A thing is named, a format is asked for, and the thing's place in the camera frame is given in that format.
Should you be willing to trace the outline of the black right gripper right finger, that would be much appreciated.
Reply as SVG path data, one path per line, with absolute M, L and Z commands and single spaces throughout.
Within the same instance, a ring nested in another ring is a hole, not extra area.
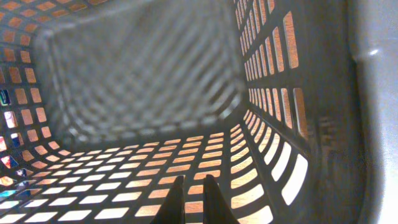
M 215 178 L 207 174 L 203 180 L 203 222 L 205 224 L 239 224 L 228 207 Z

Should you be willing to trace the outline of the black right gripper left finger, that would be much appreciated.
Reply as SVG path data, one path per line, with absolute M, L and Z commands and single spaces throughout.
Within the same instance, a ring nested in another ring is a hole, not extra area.
M 150 224 L 184 224 L 185 201 L 183 194 L 184 176 L 178 176 L 170 188 L 165 201 L 160 206 Z

